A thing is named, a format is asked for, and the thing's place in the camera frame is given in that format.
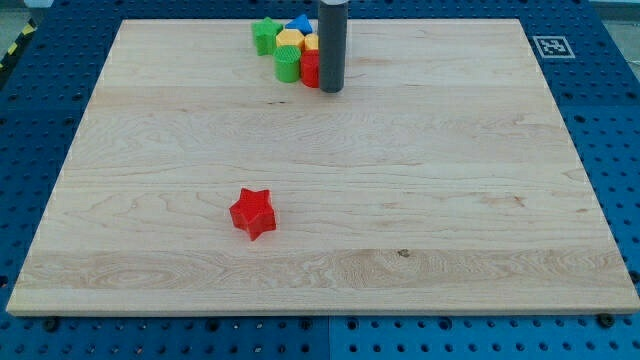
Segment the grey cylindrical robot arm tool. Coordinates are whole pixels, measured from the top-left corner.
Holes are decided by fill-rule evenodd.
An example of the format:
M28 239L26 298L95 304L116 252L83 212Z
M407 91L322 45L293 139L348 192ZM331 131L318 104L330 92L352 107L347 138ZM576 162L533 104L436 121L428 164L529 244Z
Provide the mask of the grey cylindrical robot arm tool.
M348 0L318 3L319 88L326 93L344 87Z

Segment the yellow block behind arm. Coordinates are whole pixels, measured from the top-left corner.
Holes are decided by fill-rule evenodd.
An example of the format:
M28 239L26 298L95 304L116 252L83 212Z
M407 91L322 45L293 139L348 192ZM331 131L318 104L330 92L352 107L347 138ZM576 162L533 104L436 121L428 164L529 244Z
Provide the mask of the yellow block behind arm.
M304 38L304 50L313 51L319 49L319 37L316 33L307 34Z

